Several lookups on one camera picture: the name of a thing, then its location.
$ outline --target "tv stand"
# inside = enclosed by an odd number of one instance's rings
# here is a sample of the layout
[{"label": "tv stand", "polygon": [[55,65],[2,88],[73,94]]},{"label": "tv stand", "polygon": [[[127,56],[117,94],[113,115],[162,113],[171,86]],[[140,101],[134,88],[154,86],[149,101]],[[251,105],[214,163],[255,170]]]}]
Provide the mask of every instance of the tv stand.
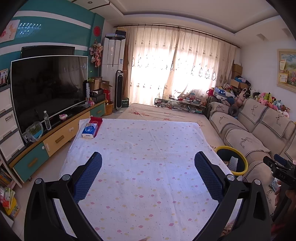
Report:
[{"label": "tv stand", "polygon": [[90,118],[90,116],[101,117],[105,114],[106,102],[107,100],[103,100],[80,112],[69,109],[63,112],[63,114],[69,114],[66,120],[57,120],[56,118],[59,118],[57,115],[53,120],[52,129],[49,131],[45,129],[39,141],[28,143],[27,148],[9,163],[10,168],[15,171],[23,183],[30,180],[32,174],[49,157],[77,134],[80,120]]}]

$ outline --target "flat screen tv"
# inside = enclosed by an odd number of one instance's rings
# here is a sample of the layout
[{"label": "flat screen tv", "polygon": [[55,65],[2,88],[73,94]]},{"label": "flat screen tv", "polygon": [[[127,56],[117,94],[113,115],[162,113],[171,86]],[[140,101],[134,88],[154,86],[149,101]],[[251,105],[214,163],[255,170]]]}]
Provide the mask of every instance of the flat screen tv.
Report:
[{"label": "flat screen tv", "polygon": [[85,101],[87,56],[40,56],[11,62],[11,91],[21,130]]}]

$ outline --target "curtain rod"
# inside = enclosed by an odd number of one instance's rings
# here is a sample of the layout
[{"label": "curtain rod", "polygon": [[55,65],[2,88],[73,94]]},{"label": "curtain rod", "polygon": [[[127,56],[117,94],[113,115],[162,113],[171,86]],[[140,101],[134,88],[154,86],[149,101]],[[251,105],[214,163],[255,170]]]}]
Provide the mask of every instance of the curtain rod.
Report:
[{"label": "curtain rod", "polygon": [[229,43],[237,48],[241,48],[240,46],[237,46],[231,42],[228,42],[224,39],[221,39],[221,38],[218,38],[214,35],[210,35],[210,34],[207,34],[207,33],[204,33],[204,32],[200,32],[200,31],[197,31],[197,30],[193,30],[193,29],[189,29],[189,28],[182,28],[182,27],[177,27],[177,26],[170,26],[170,25],[161,25],[161,24],[126,24],[126,25],[117,25],[117,26],[114,26],[114,28],[118,28],[118,27],[128,27],[128,26],[160,26],[160,27],[171,27],[171,28],[178,28],[178,29],[185,29],[185,30],[189,30],[189,31],[192,31],[192,32],[196,32],[196,33],[200,33],[200,34],[204,34],[204,35],[207,35],[207,36],[211,36],[213,38],[216,38],[216,39],[219,39],[219,40],[222,40],[226,43]]}]

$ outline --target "bed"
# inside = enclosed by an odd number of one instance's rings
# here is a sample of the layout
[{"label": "bed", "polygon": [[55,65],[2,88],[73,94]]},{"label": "bed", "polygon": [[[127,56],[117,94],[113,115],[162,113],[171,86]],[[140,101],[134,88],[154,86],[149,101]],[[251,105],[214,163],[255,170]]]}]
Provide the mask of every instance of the bed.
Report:
[{"label": "bed", "polygon": [[[222,143],[208,120],[132,104],[118,119],[103,119],[94,139],[85,139],[88,121],[80,120],[60,177],[101,153],[102,168],[79,206],[103,240],[193,240],[218,205],[194,166],[195,154],[203,151],[230,173],[213,151]],[[65,230],[75,236],[56,205]]]}]

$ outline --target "beige sofa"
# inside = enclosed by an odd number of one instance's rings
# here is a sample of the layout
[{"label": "beige sofa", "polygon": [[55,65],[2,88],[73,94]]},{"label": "beige sofa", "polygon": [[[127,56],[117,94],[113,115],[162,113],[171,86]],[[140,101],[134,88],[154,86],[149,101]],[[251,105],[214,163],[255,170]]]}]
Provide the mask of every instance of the beige sofa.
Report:
[{"label": "beige sofa", "polygon": [[270,168],[263,163],[263,157],[273,159],[274,154],[279,154],[289,161],[296,159],[295,123],[253,99],[243,102],[238,119],[228,115],[228,106],[217,102],[210,105],[210,123],[225,145],[237,149],[246,157],[249,168],[243,180],[261,180],[272,213],[275,195],[269,185],[273,177]]}]

